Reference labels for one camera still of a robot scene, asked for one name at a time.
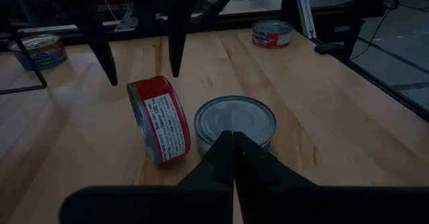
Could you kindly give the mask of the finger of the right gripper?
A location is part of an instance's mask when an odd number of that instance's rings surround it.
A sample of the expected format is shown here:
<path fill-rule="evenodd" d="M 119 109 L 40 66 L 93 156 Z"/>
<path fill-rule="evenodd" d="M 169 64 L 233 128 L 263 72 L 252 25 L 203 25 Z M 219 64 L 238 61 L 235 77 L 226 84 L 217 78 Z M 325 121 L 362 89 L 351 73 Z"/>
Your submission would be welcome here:
<path fill-rule="evenodd" d="M 168 0 L 168 47 L 173 77 L 180 74 L 186 32 L 197 0 Z"/>
<path fill-rule="evenodd" d="M 93 8 L 91 0 L 66 0 L 66 7 L 68 14 L 82 32 L 88 45 L 97 57 L 109 82 L 113 86 L 117 86 L 118 79 L 115 61 L 105 36 L 103 23 L 97 17 L 97 11 Z"/>

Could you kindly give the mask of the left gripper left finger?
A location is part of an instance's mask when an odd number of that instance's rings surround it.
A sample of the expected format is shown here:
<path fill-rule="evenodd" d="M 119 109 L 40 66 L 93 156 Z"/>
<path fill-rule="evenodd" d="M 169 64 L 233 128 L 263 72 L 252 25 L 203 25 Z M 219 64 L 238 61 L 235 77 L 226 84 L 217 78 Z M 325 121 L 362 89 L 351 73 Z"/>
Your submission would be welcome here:
<path fill-rule="evenodd" d="M 231 131 L 224 131 L 200 163 L 174 186 L 89 186 L 66 197 L 61 223 L 231 223 Z"/>

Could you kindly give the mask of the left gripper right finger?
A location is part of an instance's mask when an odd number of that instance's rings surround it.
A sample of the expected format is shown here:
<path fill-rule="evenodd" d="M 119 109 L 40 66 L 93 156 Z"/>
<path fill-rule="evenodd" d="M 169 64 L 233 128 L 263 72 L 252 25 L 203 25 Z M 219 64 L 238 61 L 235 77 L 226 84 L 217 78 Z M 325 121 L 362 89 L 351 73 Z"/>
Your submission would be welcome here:
<path fill-rule="evenodd" d="M 244 223 L 428 224 L 428 188 L 321 186 L 234 134 L 235 182 Z"/>

